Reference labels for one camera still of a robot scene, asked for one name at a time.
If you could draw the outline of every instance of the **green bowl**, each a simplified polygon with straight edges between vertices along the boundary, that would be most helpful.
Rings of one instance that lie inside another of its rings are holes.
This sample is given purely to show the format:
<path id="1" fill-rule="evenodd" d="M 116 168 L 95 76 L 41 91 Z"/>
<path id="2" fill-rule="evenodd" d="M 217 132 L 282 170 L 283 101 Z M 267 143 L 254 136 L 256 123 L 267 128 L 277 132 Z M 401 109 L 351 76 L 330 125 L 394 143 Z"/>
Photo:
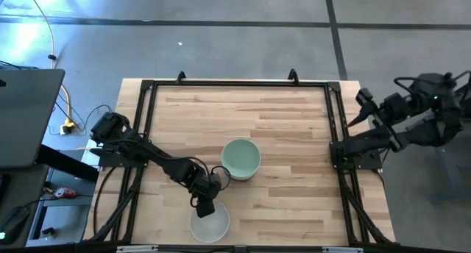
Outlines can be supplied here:
<path id="1" fill-rule="evenodd" d="M 222 165 L 230 172 L 234 180 L 248 180 L 260 168 L 262 161 L 258 147 L 247 139 L 230 141 L 221 154 Z"/>

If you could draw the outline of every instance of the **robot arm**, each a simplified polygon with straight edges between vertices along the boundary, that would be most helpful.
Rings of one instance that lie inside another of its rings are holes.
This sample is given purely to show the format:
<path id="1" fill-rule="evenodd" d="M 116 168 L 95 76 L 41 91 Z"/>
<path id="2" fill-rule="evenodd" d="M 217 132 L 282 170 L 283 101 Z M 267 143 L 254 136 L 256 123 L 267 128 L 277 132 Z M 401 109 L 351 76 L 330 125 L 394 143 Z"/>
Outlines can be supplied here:
<path id="1" fill-rule="evenodd" d="M 94 149 L 100 156 L 115 155 L 128 160 L 149 160 L 159 165 L 170 179 L 188 189 L 196 199 L 197 215 L 205 217 L 214 213 L 213 199 L 221 190 L 220 178 L 210 174 L 208 167 L 195 157 L 172 157 L 144 139 L 130 128 L 128 119 L 118 113 L 105 113 L 95 124 L 92 140 L 103 143 L 103 149 Z M 205 168 L 192 160 L 200 161 Z"/>
<path id="2" fill-rule="evenodd" d="M 408 144 L 420 146 L 442 146 L 463 129 L 461 124 L 461 107 L 453 92 L 456 80 L 468 72 L 451 78 L 451 74 L 420 74 L 417 78 L 398 77 L 394 80 L 406 89 L 409 95 L 402 97 L 394 93 L 377 106 L 368 89 L 361 89 L 356 101 L 361 105 L 359 115 L 348 125 L 356 125 L 369 116 L 373 117 L 374 129 L 359 135 L 350 136 L 341 142 L 332 142 L 330 153 L 335 163 L 356 154 L 363 154 L 373 149 L 390 148 L 394 152 L 401 151 Z M 400 80 L 413 80 L 409 87 Z M 395 124 L 407 118 L 430 113 L 422 120 L 406 128 L 404 132 L 396 132 Z"/>

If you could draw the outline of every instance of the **concrete floor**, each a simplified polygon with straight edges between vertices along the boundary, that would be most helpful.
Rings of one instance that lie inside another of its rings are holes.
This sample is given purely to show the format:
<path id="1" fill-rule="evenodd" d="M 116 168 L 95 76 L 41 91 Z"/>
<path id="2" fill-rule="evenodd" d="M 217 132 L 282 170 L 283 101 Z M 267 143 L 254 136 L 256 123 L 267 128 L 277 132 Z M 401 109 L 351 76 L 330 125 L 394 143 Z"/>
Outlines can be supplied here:
<path id="1" fill-rule="evenodd" d="M 342 23 L 469 24 L 468 1 L 333 0 L 333 6 Z M 47 15 L 66 18 L 329 22 L 325 0 L 38 2 Z M 0 18 L 12 15 L 39 12 L 31 0 L 3 0 Z M 1 23 L 0 60 L 48 68 L 49 33 L 39 21 Z M 340 79 L 329 28 L 53 25 L 52 29 L 57 67 L 65 69 L 65 86 L 82 117 L 99 104 L 115 107 L 124 77 L 176 77 L 185 71 L 190 78 L 284 79 L 290 68 L 296 68 L 301 79 Z M 377 101 L 398 91 L 392 82 L 396 76 L 471 69 L 470 38 L 471 30 L 339 30 L 348 79 L 359 80 Z M 94 113 L 90 123 L 100 115 Z M 62 113 L 54 111 L 53 133 L 63 120 Z M 87 139 L 46 134 L 44 143 L 75 149 Z M 434 162 L 431 149 L 415 146 L 386 160 L 386 196 L 397 241 L 468 252 L 471 202 L 429 202 L 431 194 L 443 191 L 443 176 Z"/>

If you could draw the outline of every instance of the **yellow cable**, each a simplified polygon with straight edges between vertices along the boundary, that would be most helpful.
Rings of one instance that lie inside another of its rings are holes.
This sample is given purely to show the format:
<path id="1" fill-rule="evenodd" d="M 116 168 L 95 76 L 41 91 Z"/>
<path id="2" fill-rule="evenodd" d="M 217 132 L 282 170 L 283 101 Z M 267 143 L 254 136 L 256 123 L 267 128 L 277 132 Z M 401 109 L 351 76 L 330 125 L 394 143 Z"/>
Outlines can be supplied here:
<path id="1" fill-rule="evenodd" d="M 71 120 L 71 102 L 70 102 L 70 99 L 68 97 L 68 92 L 67 92 L 66 88 L 64 87 L 64 85 L 61 85 L 60 88 L 62 89 L 62 91 L 64 91 L 65 100 L 67 101 L 67 118 L 65 119 L 65 124 L 70 124 L 70 123 L 72 123 L 72 120 Z"/>
<path id="2" fill-rule="evenodd" d="M 51 54 L 54 55 L 54 35 L 52 34 L 51 24 L 49 23 L 49 20 L 47 19 L 46 14 L 44 14 L 43 10 L 41 9 L 41 7 L 39 7 L 39 4 L 36 2 L 36 0 L 33 0 L 33 1 L 36 4 L 36 7 L 38 7 L 41 14 L 43 15 L 44 20 L 47 23 L 47 27 L 49 28 L 49 35 L 51 36 Z M 50 61 L 51 61 L 51 69 L 54 69 L 54 62 L 52 61 L 52 59 L 50 59 Z M 72 119 L 71 119 L 71 101 L 70 101 L 70 97 L 69 97 L 68 91 L 66 90 L 64 85 L 61 85 L 60 88 L 64 91 L 65 100 L 67 101 L 67 118 L 65 119 L 65 124 L 72 124 L 73 122 L 72 122 Z"/>

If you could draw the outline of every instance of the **wooden table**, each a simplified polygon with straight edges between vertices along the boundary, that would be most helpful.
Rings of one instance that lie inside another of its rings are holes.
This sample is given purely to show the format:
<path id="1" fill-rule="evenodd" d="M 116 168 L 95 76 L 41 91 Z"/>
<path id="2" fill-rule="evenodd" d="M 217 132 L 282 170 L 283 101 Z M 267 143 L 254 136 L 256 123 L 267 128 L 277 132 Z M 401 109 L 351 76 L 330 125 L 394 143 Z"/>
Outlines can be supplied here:
<path id="1" fill-rule="evenodd" d="M 126 115 L 131 124 L 141 80 L 123 80 L 116 106 L 116 112 Z M 347 121 L 358 114 L 355 95 L 359 88 L 356 81 L 341 82 Z M 365 129 L 367 122 L 354 126 L 350 133 Z M 196 156 L 211 167 L 221 165 L 222 148 L 234 138 L 253 140 L 261 150 L 262 164 L 251 180 L 233 182 L 219 193 L 217 200 L 230 214 L 230 229 L 219 244 L 347 245 L 339 181 L 327 147 L 331 138 L 321 88 L 158 88 L 150 139 L 164 151 L 175 157 Z M 99 228 L 116 207 L 123 170 L 117 168 L 106 182 L 99 201 Z M 100 174 L 96 190 L 105 172 Z M 358 180 L 365 210 L 384 235 L 394 240 L 378 175 L 359 171 Z M 149 165 L 141 185 L 132 243 L 199 244 L 189 231 L 193 210 L 189 202 L 185 188 L 155 164 Z M 84 238 L 93 234 L 92 212 L 93 206 Z M 353 219 L 360 237 L 355 213 Z"/>

